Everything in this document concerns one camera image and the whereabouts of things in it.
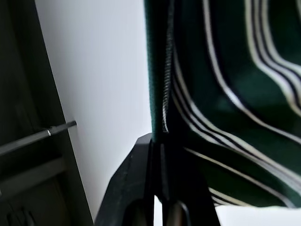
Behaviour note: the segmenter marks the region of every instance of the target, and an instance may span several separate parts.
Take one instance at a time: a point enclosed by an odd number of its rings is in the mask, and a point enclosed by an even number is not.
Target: black stripe
[[[262,6],[263,6],[263,1],[261,1],[261,4],[259,4],[259,22],[260,22],[259,26],[260,26],[260,32],[261,32],[261,34],[263,34],[263,26],[262,26],[262,24],[263,24],[263,22],[262,22],[262,21],[263,21],[263,18],[262,18],[262,13],[261,13],[261,12],[262,12]],[[263,40],[263,46],[264,46],[264,49],[265,49],[265,51],[267,52],[267,55],[270,57],[271,61],[273,61],[273,62],[274,62],[275,64],[277,64],[278,66],[287,69],[288,71],[290,71],[291,73],[293,73],[293,74],[297,77],[297,79],[298,79],[299,81],[301,81],[301,77],[298,76],[297,72],[295,72],[294,70],[292,70],[292,69],[290,69],[290,68],[287,68],[286,66],[284,66],[284,65],[282,65],[282,64],[280,64],[280,63],[278,63],[277,61],[274,60],[274,58],[271,56],[271,54],[270,54],[269,51],[268,51],[268,45],[266,44],[264,35],[262,35],[262,40]]]
[[[289,86],[292,88],[293,90],[293,96],[295,98],[296,101],[296,105],[297,107],[301,110],[301,106],[300,106],[300,103],[299,103],[299,97],[297,95],[297,90],[295,88],[295,86],[292,84],[292,82],[283,74],[281,73],[280,71],[278,71],[277,69],[274,69],[272,68],[271,66],[268,65],[268,63],[263,59],[262,55],[261,55],[261,52],[259,51],[259,46],[258,46],[258,40],[256,38],[256,29],[255,29],[255,5],[254,5],[254,1],[252,0],[251,1],[251,20],[252,20],[252,30],[253,30],[253,33],[252,33],[252,36],[253,36],[253,39],[254,39],[254,43],[255,43],[255,48],[256,48],[256,51],[258,53],[258,57],[259,59],[272,71],[278,73],[279,75],[281,75],[289,84]]]
[[[172,84],[173,84],[172,88],[173,88],[173,90],[174,90],[174,96],[176,97],[176,99],[177,99],[179,105],[182,105],[182,104],[181,104],[181,101],[179,100],[180,98],[178,97],[178,94],[177,94],[176,91],[175,91],[174,83],[172,83]],[[216,140],[216,141],[219,142],[220,144],[222,144],[222,145],[224,145],[224,146],[226,146],[226,147],[232,149],[232,148],[229,147],[226,143],[224,143],[223,141],[221,141],[219,138],[216,138],[215,136],[213,136],[213,135],[210,134],[209,132],[207,132],[207,131],[201,129],[201,128],[193,121],[193,120],[190,119],[190,116],[186,113],[186,111],[185,111],[183,108],[182,108],[182,112],[183,112],[183,114],[186,116],[187,120],[189,120],[189,122],[190,122],[191,124],[193,124],[198,130],[200,130],[201,132],[205,133],[206,135],[208,135],[208,136],[211,137],[212,139]]]
[[[178,87],[179,87],[179,91],[180,91],[180,93],[181,93],[181,95],[182,95],[182,97],[183,97],[183,100],[184,100],[184,102],[185,102],[187,108],[189,109],[190,113],[198,120],[198,122],[200,122],[200,123],[201,123],[206,129],[208,129],[209,131],[211,131],[211,132],[213,132],[213,133],[215,133],[215,134],[220,135],[221,137],[223,137],[223,138],[227,139],[228,141],[230,141],[230,142],[231,142],[232,144],[234,144],[236,147],[240,148],[241,150],[247,152],[248,154],[252,155],[253,157],[255,157],[255,158],[257,158],[257,159],[260,159],[260,158],[258,158],[256,155],[254,155],[253,153],[251,153],[251,152],[249,152],[248,150],[246,150],[243,146],[241,146],[239,143],[237,143],[237,142],[236,142],[235,140],[233,140],[232,138],[230,138],[230,137],[228,137],[228,136],[226,136],[226,135],[224,135],[224,134],[222,134],[222,133],[220,133],[220,132],[218,132],[218,131],[215,131],[215,130],[211,129],[211,128],[208,127],[205,123],[203,123],[203,122],[201,121],[201,119],[199,119],[199,117],[193,112],[193,110],[192,110],[190,104],[188,103],[187,99],[185,98],[184,93],[183,93],[183,90],[182,90],[182,87],[181,87],[180,82],[178,81],[176,75],[174,76],[174,81],[177,83],[177,85],[178,85]]]
[[[232,205],[237,206],[236,203],[233,203],[233,202],[231,202],[231,201],[229,201],[229,200],[226,200],[226,199],[224,199],[224,198],[222,198],[222,197],[220,197],[220,196],[218,196],[218,195],[216,195],[216,194],[214,194],[214,193],[211,193],[211,196],[213,196],[213,197],[215,197],[215,198],[217,198],[217,199],[220,199],[220,200],[222,200],[222,201],[224,201],[224,202],[227,202],[227,203],[230,203],[230,204],[232,204]]]

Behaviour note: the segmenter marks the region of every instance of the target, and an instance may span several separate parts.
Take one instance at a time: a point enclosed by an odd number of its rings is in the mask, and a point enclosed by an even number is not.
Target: green canvas
[[[301,1],[145,9],[153,140],[199,159],[216,205],[301,207]]]

